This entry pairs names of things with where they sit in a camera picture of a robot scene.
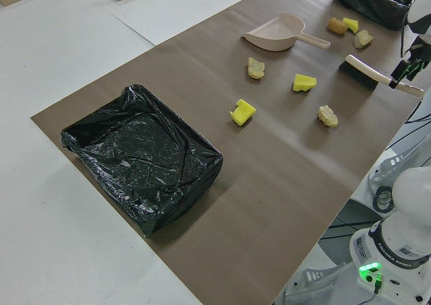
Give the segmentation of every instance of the brown paper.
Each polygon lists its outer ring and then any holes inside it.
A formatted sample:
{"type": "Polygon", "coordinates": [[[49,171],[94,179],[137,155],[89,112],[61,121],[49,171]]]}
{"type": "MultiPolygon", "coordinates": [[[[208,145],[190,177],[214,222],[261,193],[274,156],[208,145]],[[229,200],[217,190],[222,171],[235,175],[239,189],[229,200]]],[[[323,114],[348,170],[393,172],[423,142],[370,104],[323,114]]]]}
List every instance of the brown paper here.
{"type": "MultiPolygon", "coordinates": [[[[125,86],[148,88],[223,153],[224,165],[190,212],[145,241],[205,305],[271,304],[418,103],[387,86],[367,90],[337,68],[354,53],[388,75],[399,62],[399,43],[399,33],[333,0],[244,0],[33,120],[60,147],[61,129],[125,86]],[[240,38],[283,11],[331,48],[297,42],[272,53],[240,38]],[[374,36],[371,46],[356,50],[353,34],[328,31],[333,16],[359,20],[374,36]],[[248,57],[265,63],[263,79],[248,76],[248,57]],[[317,86],[293,92],[297,73],[317,78],[317,86]],[[243,127],[229,115],[240,98],[257,108],[243,127]],[[322,105],[337,115],[337,128],[317,119],[322,105]]],[[[428,89],[428,74],[417,79],[428,89]]],[[[61,151],[101,191],[84,165],[61,151]]]]}

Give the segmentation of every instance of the dustpan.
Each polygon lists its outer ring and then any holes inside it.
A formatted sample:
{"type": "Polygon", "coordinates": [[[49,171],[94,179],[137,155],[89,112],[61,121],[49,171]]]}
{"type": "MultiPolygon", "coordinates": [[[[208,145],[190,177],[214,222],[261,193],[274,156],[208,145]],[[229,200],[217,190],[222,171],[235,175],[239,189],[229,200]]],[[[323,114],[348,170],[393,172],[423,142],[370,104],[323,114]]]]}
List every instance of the dustpan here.
{"type": "Polygon", "coordinates": [[[329,41],[303,33],[304,28],[305,23],[300,18],[283,12],[242,36],[252,44],[269,51],[285,50],[292,47],[297,40],[319,48],[329,48],[329,41]]]}

